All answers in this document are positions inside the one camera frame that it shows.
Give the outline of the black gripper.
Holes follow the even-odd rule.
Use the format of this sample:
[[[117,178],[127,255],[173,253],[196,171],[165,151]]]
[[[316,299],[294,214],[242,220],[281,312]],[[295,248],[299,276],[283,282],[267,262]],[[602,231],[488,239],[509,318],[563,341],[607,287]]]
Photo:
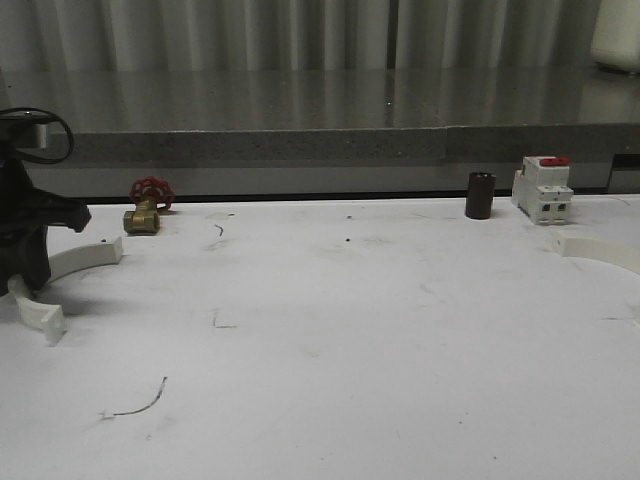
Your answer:
[[[34,186],[23,154],[11,140],[1,141],[1,294],[9,292],[9,279],[22,277],[32,291],[51,276],[47,249],[50,226],[79,233],[91,219],[87,205]]]

